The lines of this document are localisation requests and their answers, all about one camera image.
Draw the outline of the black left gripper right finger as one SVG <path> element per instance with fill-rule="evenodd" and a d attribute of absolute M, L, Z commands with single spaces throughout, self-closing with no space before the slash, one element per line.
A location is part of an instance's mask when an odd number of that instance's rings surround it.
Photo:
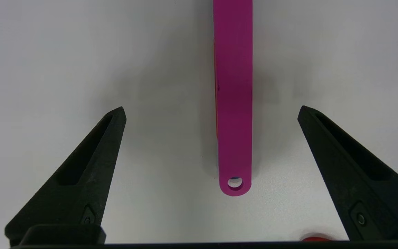
<path fill-rule="evenodd" d="M 297 120 L 348 238 L 398 240 L 398 173 L 322 112 Z"/>

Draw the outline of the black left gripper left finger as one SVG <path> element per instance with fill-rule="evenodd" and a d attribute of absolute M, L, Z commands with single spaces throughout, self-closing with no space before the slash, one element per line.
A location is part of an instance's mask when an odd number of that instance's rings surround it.
<path fill-rule="evenodd" d="M 108 112 L 5 227 L 11 247 L 97 246 L 126 125 Z"/>

